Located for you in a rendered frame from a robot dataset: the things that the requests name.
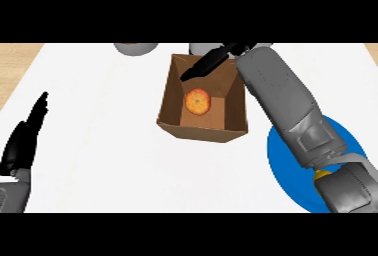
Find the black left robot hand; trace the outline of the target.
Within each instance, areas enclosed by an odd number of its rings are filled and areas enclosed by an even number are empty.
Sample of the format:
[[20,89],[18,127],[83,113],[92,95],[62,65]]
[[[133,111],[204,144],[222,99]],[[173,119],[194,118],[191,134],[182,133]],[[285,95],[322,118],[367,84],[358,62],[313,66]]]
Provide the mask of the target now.
[[14,170],[30,169],[33,166],[37,137],[48,114],[48,96],[49,93],[45,92],[27,120],[21,121],[14,129],[0,160],[0,176],[11,176]]

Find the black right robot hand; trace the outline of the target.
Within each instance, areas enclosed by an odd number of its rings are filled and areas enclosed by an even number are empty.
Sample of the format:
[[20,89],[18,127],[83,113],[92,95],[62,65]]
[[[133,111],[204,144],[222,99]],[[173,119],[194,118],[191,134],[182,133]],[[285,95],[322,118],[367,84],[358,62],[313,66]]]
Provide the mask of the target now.
[[181,81],[185,82],[192,78],[206,77],[228,60],[229,55],[240,57],[254,47],[256,43],[223,43],[218,48],[210,50],[192,67],[184,72]]

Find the brown cardboard box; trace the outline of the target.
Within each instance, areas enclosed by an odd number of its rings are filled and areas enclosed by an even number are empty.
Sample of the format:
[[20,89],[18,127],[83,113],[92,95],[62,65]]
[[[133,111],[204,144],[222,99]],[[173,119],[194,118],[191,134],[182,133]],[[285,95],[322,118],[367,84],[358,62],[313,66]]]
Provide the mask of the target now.
[[249,133],[244,82],[232,59],[206,77],[182,82],[198,60],[172,55],[157,124],[176,138],[226,143]]

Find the blue round plate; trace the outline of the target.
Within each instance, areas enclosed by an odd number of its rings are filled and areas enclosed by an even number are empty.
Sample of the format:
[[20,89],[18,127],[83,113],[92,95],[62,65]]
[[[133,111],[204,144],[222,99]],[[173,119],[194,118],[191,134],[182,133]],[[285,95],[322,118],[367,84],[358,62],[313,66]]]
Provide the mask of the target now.
[[275,128],[268,136],[268,159],[278,183],[294,202],[312,213],[328,213],[313,184],[313,169],[299,164]]

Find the grey round object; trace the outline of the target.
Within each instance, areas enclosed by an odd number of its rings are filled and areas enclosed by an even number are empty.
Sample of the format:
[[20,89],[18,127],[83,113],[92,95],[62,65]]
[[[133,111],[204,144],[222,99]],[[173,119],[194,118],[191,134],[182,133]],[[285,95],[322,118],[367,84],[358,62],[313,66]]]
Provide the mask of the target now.
[[204,56],[219,45],[215,43],[191,43],[189,54]]

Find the orange round fruit slice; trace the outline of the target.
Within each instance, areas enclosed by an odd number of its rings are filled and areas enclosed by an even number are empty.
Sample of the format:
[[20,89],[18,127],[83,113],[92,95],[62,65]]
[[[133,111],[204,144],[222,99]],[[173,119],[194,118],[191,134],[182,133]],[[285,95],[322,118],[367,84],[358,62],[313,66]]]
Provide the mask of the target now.
[[187,94],[185,107],[195,115],[204,115],[209,112],[212,107],[212,97],[204,89],[195,88]]

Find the grey round bowl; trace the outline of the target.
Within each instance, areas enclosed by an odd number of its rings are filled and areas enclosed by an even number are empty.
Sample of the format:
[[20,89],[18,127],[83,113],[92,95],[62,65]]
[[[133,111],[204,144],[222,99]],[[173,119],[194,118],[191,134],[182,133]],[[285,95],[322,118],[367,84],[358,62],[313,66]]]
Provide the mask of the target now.
[[142,56],[148,54],[158,46],[157,43],[116,43],[120,53],[127,56]]

